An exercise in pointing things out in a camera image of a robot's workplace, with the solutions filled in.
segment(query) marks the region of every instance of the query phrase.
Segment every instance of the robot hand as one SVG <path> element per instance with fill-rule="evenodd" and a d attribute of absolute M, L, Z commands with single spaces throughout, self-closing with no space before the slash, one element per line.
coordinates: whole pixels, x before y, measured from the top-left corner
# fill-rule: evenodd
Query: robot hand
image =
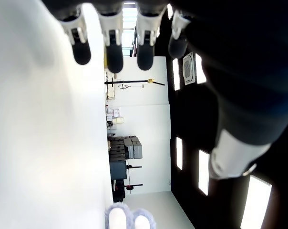
<path fill-rule="evenodd" d="M 69 36 L 76 62 L 89 62 L 91 53 L 81 9 L 83 0 L 42 1 Z M 118 73 L 123 68 L 123 2 L 87 2 L 94 5 L 99 15 L 108 68 Z M 246 175 L 255 168 L 255 159 L 270 148 L 288 124 L 288 45 L 277 44 L 276 27 L 260 26 L 257 22 L 261 18 L 247 20 L 249 24 L 243 30 L 241 24 L 247 18 L 247 11 L 244 14 L 243 9 L 234 14 L 234 19 L 227 18 L 231 11 L 226 14 L 226 7 L 234 5 L 233 0 L 219 5 L 221 9 L 217 11 L 213 11 L 215 9 L 210 6 L 213 2 L 209 1 L 198 1 L 193 8 L 185 0 L 170 3 L 177 10 L 173 17 L 169 53 L 173 58 L 181 58 L 189 44 L 189 48 L 202 57 L 207 85 L 218 98 L 218 133 L 210 157 L 210 177 L 224 179 Z M 167 0 L 137 0 L 137 61 L 142 70 L 150 69 L 153 64 L 156 33 L 167 4 Z M 279 24 L 273 16 L 276 13 L 268 15 L 270 18 L 264 18 L 265 21 L 270 21 L 271 25 L 277 20 L 274 24 Z M 249 43 L 245 34 L 251 33 L 257 39 L 252 39 L 251 47 L 248 47 L 245 46 Z M 264 33 L 276 39 L 267 40 Z M 270 52 L 271 47 L 278 47 L 279 51 Z M 279 58 L 285 67 L 279 64 Z"/>

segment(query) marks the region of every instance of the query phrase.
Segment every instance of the rectangular ceiling light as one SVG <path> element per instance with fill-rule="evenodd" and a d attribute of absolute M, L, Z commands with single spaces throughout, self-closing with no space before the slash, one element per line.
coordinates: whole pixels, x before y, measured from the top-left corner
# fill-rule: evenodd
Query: rectangular ceiling light
<path fill-rule="evenodd" d="M 269 202 L 271 184 L 251 175 L 241 229 L 260 229 Z"/>
<path fill-rule="evenodd" d="M 202 150 L 199 151 L 198 187 L 206 195 L 208 194 L 209 190 L 209 158 L 209 154 Z"/>
<path fill-rule="evenodd" d="M 175 91 L 177 91 L 177 90 L 180 90 L 180 76 L 179 76 L 178 59 L 173 60 L 173 72 L 174 72 L 174 88 L 175 88 Z"/>
<path fill-rule="evenodd" d="M 177 167 L 182 170 L 182 139 L 176 138 Z"/>
<path fill-rule="evenodd" d="M 206 76 L 202 70 L 201 57 L 197 53 L 195 55 L 195 61 L 196 61 L 197 84 L 205 83 Z"/>
<path fill-rule="evenodd" d="M 173 7 L 171 6 L 171 4 L 167 5 L 167 14 L 168 14 L 168 19 L 170 20 L 173 15 Z"/>

